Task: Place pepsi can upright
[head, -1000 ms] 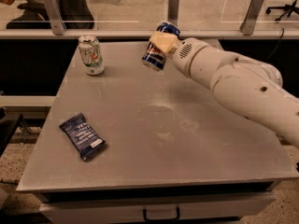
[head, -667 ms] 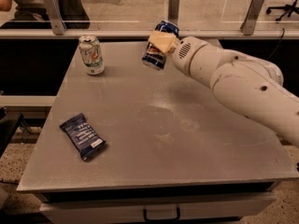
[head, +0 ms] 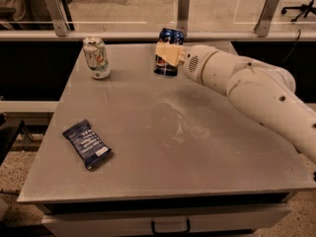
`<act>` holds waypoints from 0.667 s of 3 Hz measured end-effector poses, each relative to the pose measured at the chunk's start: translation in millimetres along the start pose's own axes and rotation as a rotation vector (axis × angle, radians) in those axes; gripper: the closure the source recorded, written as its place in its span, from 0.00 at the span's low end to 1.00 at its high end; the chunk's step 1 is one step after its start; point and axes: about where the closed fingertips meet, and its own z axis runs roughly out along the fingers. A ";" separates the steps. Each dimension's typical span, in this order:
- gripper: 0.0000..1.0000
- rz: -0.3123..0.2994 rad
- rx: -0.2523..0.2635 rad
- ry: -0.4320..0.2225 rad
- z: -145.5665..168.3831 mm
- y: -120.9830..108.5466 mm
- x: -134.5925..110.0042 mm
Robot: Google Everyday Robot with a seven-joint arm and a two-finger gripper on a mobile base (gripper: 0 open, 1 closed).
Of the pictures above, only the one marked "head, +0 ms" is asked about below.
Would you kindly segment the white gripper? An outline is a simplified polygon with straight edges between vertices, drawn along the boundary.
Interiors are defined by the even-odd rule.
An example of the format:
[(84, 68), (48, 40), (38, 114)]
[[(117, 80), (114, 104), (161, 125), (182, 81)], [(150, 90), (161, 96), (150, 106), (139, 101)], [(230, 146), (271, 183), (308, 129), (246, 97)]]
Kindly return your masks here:
[(192, 81), (202, 85), (202, 71), (208, 60), (218, 49), (205, 44), (198, 44), (186, 49), (182, 45), (157, 42), (155, 54), (172, 66), (184, 62), (183, 72)]

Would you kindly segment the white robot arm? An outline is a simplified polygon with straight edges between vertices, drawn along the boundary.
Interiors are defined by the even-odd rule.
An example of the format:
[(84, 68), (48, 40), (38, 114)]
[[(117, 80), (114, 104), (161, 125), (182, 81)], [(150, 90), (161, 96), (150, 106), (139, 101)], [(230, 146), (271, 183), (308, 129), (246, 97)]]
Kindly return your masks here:
[(189, 79), (225, 96), (240, 113), (316, 162), (316, 112), (295, 95), (287, 70), (205, 44), (157, 42), (155, 53), (173, 66), (180, 64)]

